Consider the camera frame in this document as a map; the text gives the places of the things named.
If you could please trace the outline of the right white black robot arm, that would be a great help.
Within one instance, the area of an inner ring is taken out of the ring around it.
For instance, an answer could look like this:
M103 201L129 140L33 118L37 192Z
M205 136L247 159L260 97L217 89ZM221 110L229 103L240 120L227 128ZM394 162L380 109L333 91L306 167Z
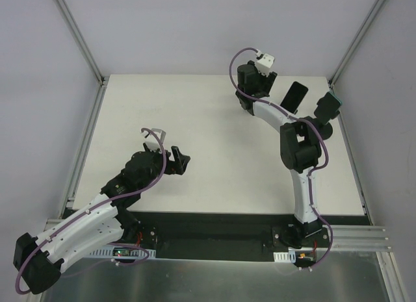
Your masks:
M316 232L308 224L318 223L315 181L312 171L322 155L321 136L315 119L296 118L295 113L308 88L295 81L280 105L270 101L270 91L277 73L264 76L253 61L237 68L236 96L241 107L249 114L265 121L279 134L281 161L290 171L294 188L294 218L300 226L292 231L292 238L299 246L308 246L316 238Z

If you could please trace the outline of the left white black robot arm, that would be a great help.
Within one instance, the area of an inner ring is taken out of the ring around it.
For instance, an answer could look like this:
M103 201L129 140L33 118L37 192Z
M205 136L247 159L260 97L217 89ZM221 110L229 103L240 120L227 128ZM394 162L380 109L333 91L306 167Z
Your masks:
M177 146L169 151L146 146L83 208L36 236L22 234L13 257L15 291L41 294L89 252L118 240L132 242L138 222L128 208L163 175L184 174L189 162Z

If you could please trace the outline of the black round phone stand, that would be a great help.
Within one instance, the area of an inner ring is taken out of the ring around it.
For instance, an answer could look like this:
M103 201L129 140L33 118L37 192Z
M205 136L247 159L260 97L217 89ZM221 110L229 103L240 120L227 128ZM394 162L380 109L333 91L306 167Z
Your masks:
M331 123L322 124L317 118L312 119L312 123L319 132L321 138L325 141L328 140L333 134L333 127Z

